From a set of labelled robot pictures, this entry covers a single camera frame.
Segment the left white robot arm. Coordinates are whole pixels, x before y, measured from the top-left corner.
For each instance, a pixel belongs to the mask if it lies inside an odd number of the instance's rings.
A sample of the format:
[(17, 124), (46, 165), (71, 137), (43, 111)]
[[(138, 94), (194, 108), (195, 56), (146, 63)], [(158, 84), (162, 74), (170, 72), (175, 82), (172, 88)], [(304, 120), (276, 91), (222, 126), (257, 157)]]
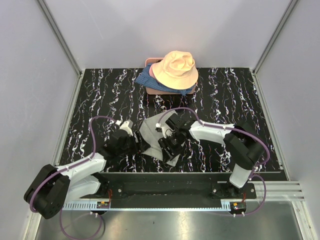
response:
[(141, 154), (150, 147), (135, 131), (115, 131), (95, 152), (73, 163), (41, 168), (23, 199), (30, 209), (45, 219), (54, 217), (65, 204), (85, 196), (103, 198), (110, 195), (109, 180), (102, 175), (106, 164), (124, 155)]

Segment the grey cloth napkin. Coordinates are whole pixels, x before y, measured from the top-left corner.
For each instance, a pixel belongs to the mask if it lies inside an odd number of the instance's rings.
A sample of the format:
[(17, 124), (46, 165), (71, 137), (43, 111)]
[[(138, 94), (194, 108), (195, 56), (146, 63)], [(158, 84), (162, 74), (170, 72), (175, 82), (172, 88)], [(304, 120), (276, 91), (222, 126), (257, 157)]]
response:
[[(176, 114), (176, 111), (170, 111), (167, 113), (161, 120), (160, 124), (166, 124), (166, 120), (169, 119), (173, 114)], [(156, 158), (163, 162), (163, 154), (162, 149), (158, 143), (158, 140), (164, 138), (162, 133), (156, 131), (156, 123), (158, 120), (163, 116), (163, 113), (154, 115), (152, 117), (146, 118), (139, 128), (139, 133), (141, 134), (142, 138), (150, 144), (150, 148), (143, 152), (144, 155)]]

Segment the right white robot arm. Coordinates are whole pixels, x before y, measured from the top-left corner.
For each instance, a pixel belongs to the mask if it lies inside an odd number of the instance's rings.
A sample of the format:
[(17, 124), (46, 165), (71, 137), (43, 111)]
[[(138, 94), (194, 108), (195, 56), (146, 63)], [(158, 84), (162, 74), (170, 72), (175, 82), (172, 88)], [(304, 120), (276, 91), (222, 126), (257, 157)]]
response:
[(253, 177), (256, 164), (263, 156), (270, 153), (265, 143), (245, 122), (238, 124), (218, 124), (202, 121), (198, 116), (183, 119), (174, 113), (164, 122), (166, 112), (155, 124), (155, 130), (162, 133), (158, 140), (163, 159), (167, 163), (182, 151), (186, 141), (207, 141), (224, 146), (234, 161), (234, 168), (227, 185), (228, 195), (239, 198), (245, 192), (245, 184)]

